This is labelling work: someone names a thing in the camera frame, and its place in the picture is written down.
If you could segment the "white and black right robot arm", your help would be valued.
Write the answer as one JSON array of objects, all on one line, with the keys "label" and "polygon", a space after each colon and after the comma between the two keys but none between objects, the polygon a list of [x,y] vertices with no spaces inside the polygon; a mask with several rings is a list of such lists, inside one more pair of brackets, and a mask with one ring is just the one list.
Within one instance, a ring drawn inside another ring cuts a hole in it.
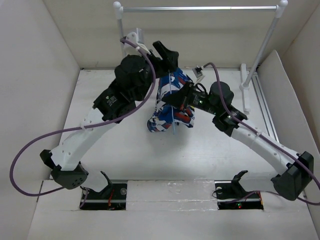
[{"label": "white and black right robot arm", "polygon": [[168,93],[162,101],[179,110],[194,107],[214,116],[215,127],[243,143],[277,172],[271,179],[274,190],[283,198],[296,200],[312,180],[314,157],[307,151],[298,153],[258,130],[248,117],[233,107],[234,93],[225,82],[214,82],[209,92],[187,82],[180,90]]}]

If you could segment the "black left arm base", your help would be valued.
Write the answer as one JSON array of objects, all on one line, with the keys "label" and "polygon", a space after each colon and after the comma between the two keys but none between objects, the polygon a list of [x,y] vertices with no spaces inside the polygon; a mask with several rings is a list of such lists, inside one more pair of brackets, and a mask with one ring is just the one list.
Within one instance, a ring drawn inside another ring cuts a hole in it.
[{"label": "black left arm base", "polygon": [[113,182],[113,190],[107,196],[85,189],[82,190],[79,209],[84,211],[122,211],[126,209],[127,181]]}]

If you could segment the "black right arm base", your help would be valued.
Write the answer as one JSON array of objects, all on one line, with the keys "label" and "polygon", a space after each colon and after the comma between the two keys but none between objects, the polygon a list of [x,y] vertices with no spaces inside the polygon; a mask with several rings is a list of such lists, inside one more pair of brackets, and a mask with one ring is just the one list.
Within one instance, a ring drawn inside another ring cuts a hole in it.
[{"label": "black right arm base", "polygon": [[246,191],[240,184],[247,173],[242,170],[231,180],[215,180],[211,196],[217,200],[218,210],[263,210],[262,197],[259,192]]}]

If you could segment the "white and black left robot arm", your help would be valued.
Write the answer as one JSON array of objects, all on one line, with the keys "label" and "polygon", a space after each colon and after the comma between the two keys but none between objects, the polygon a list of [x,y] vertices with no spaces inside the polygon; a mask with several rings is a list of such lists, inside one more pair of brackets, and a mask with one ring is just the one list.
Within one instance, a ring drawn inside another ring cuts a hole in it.
[{"label": "white and black left robot arm", "polygon": [[113,183],[103,172],[94,172],[81,163],[85,153],[111,128],[137,110],[136,102],[146,102],[155,87],[156,79],[173,73],[178,68],[179,53],[167,49],[160,41],[153,44],[159,53],[127,55],[115,70],[115,79],[93,102],[80,127],[52,150],[43,150],[40,158],[51,168],[53,180],[61,187],[77,187],[107,198]]}]

